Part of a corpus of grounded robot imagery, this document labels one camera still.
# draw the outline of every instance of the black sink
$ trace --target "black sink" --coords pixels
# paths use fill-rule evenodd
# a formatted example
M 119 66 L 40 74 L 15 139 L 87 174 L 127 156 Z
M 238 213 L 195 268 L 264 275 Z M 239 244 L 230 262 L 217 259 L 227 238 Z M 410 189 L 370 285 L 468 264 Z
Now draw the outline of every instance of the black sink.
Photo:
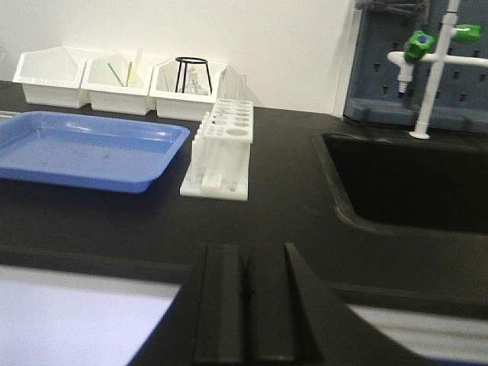
M 369 222 L 488 233 L 488 137 L 325 133 L 323 164 L 342 214 Z

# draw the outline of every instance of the white storage container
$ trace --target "white storage container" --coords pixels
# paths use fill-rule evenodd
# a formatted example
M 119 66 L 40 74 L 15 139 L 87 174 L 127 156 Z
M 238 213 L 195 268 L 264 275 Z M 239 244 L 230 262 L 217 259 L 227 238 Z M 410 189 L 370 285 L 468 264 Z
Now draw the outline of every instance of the white storage container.
M 199 83 L 204 88 L 208 88 L 207 69 L 205 65 L 188 65 L 188 68 L 191 66 L 198 72 Z M 154 68 L 149 95 L 156 98 L 158 117 L 201 121 L 205 113 L 212 110 L 217 98 L 222 97 L 220 95 L 220 88 L 223 84 L 227 64 L 208 63 L 210 80 L 212 82 L 211 93 L 208 88 L 209 95 L 175 92 L 178 67 L 179 62 L 173 59 Z M 183 83 L 184 70 L 184 65 L 182 65 L 179 80 L 180 86 Z
M 81 90 L 87 60 L 107 54 L 73 47 L 22 53 L 13 82 L 22 84 L 27 103 L 80 108 L 89 103 Z
M 89 91 L 91 107 L 142 116 L 155 109 L 154 98 L 149 96 L 153 68 L 167 59 L 113 53 L 88 61 L 82 88 Z

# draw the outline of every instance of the blue tray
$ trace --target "blue tray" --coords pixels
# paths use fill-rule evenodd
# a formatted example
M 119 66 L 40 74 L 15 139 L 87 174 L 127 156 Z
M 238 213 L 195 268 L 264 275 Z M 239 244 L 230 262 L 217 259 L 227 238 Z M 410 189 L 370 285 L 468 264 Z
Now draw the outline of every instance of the blue tray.
M 27 112 L 0 122 L 0 178 L 141 193 L 189 133 L 169 124 Z

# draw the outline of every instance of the black countertop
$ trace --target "black countertop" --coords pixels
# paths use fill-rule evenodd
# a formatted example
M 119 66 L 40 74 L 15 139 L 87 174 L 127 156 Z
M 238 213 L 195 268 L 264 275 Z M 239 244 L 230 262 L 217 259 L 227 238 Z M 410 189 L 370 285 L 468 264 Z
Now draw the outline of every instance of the black countertop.
M 0 82 L 0 110 L 62 111 L 187 127 L 198 123 L 29 105 Z M 292 242 L 351 303 L 488 318 L 488 236 L 372 230 L 336 213 L 313 143 L 322 132 L 374 133 L 325 114 L 255 108 L 249 200 L 181 197 L 192 135 L 142 194 L 0 180 L 0 258 L 6 265 L 181 283 L 199 244 Z

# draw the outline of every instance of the test tube rack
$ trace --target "test tube rack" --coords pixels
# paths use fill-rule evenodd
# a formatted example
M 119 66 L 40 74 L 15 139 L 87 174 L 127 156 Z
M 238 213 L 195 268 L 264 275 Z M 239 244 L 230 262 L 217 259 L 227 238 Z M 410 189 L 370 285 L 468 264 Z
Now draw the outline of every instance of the test tube rack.
M 217 99 L 191 143 L 180 194 L 247 201 L 253 123 L 252 102 Z

